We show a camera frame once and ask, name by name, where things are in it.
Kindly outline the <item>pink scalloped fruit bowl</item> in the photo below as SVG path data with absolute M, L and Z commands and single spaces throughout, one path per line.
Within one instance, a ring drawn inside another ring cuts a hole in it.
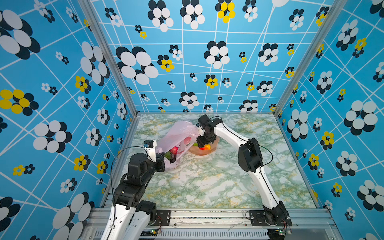
M 189 148 L 188 152 L 197 156 L 206 156 L 216 151 L 220 138 L 217 137 L 213 142 L 210 142 L 203 147 L 199 147 L 198 142 L 195 141 Z

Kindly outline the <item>aluminium frame post right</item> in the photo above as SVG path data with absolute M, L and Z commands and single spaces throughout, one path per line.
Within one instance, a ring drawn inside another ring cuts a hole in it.
M 283 95 L 277 103 L 277 107 L 274 111 L 274 116 L 276 118 L 288 102 L 294 87 L 299 83 L 301 77 L 303 76 L 309 64 L 311 63 L 318 47 L 323 43 L 323 40 L 328 35 L 329 31 L 331 30 L 332 26 L 334 25 L 335 21 L 337 20 L 338 16 L 340 15 L 342 9 L 344 8 L 347 2 L 347 0 L 334 1 L 333 5 L 330 8 L 327 18 L 316 33 L 308 50 L 306 51 L 300 64 L 298 65 L 298 69 L 296 70 L 294 77 L 288 83 Z

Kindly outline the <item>orange yellow mango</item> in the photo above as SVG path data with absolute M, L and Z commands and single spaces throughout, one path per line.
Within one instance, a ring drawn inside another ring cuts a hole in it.
M 205 145 L 204 147 L 201 147 L 200 150 L 202 151 L 209 151 L 211 149 L 211 145 Z

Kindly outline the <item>aluminium frame post left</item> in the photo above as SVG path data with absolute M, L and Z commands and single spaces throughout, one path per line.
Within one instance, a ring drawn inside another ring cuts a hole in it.
M 93 29 L 93 33 L 95 35 L 95 38 L 96 38 L 96 40 L 97 40 L 105 58 L 106 58 L 106 61 L 109 65 L 109 68 L 110 68 L 112 74 L 115 77 L 118 88 L 120 89 L 124 99 L 126 100 L 126 103 L 127 103 L 128 107 L 129 107 L 129 109 L 133 115 L 133 119 L 135 119 L 138 115 L 138 111 L 137 111 L 137 109 L 134 105 L 134 102 L 130 96 L 130 93 L 128 91 L 128 87 L 127 87 L 127 85 L 123 79 L 123 76 L 122 76 L 122 74 L 118 68 L 118 65 L 117 65 L 116 61 L 114 60 L 112 50 L 110 49 L 110 47 L 107 43 L 107 39 L 106 39 L 106 37 L 102 31 L 102 27 L 97 20 L 96 12 L 93 10 L 93 6 L 92 6 L 90 1 L 80 0 L 79 4 L 80 4 L 87 20 L 91 24 L 91 28 Z

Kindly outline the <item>aluminium frame post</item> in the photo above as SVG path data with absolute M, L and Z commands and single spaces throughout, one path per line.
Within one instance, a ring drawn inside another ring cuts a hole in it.
M 338 16 L 340 15 L 342 9 L 344 8 L 347 2 L 347 0 L 334 1 L 333 5 L 330 8 L 327 18 L 316 33 L 308 50 L 306 51 L 300 64 L 298 65 L 298 69 L 296 70 L 294 77 L 288 83 L 283 95 L 277 103 L 277 107 L 274 111 L 274 116 L 276 118 L 288 102 L 294 87 L 299 83 L 301 77 L 303 76 L 309 64 L 311 63 L 318 47 L 323 43 L 323 40 L 328 35 L 329 31 L 331 30 L 332 26 L 334 25 L 335 21 L 337 20 Z
M 126 100 L 126 103 L 127 103 L 128 107 L 129 107 L 129 109 L 133 115 L 133 119 L 135 119 L 138 115 L 138 111 L 137 111 L 137 109 L 134 105 L 134 102 L 130 96 L 130 93 L 128 91 L 128 87 L 127 87 L 127 85 L 123 79 L 123 76 L 122 76 L 122 74 L 118 68 L 118 65 L 117 65 L 116 61 L 114 60 L 112 50 L 110 49 L 110 47 L 107 43 L 107 39 L 106 39 L 106 37 L 102 31 L 102 27 L 97 20 L 96 12 L 93 10 L 93 6 L 92 6 L 90 1 L 80 0 L 79 4 L 80 4 L 87 20 L 91 24 L 91 28 L 93 29 L 93 33 L 95 35 L 95 38 L 96 38 L 96 40 L 97 40 L 105 58 L 106 58 L 106 61 L 109 65 L 109 68 L 110 68 L 112 74 L 115 77 L 118 88 L 120 89 L 124 99 Z

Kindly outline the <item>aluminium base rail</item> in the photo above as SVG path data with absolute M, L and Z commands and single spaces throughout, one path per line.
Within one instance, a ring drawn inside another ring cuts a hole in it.
M 82 240 L 340 240 L 325 209 L 290 209 L 269 225 L 261 210 L 159 209 L 154 213 L 95 209 Z

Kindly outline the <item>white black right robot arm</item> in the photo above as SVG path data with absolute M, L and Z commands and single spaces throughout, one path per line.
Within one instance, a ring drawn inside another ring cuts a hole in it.
M 198 119 L 197 124 L 199 136 L 197 137 L 198 147 L 202 148 L 213 143 L 217 138 L 223 139 L 234 147 L 238 148 L 238 164 L 247 172 L 254 181 L 262 199 L 264 209 L 264 221 L 270 226 L 284 223 L 291 227 L 291 217 L 279 199 L 268 180 L 263 163 L 261 146 L 257 139 L 246 138 L 228 127 L 220 117 L 210 118 L 203 115 Z

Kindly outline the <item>dark purple grape bunch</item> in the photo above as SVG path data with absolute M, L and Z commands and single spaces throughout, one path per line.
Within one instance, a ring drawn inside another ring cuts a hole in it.
M 170 164 L 176 161 L 177 156 L 171 153 L 170 151 L 164 154 L 165 159 L 169 160 Z

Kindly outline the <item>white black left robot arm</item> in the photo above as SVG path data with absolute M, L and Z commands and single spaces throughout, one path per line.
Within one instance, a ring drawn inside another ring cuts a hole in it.
M 114 191 L 113 205 L 102 240 L 138 240 L 147 225 L 155 221 L 156 203 L 143 201 L 148 183 L 156 172 L 164 172 L 164 153 L 149 157 L 131 156 L 128 172 Z

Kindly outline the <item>pink printed plastic bag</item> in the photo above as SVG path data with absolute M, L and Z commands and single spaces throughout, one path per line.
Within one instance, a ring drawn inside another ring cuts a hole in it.
M 188 121 L 178 121 L 173 124 L 167 134 L 157 141 L 156 153 L 170 151 L 177 156 L 176 161 L 170 164 L 165 159 L 166 170 L 177 168 L 182 156 L 189 150 L 200 134 L 196 125 Z

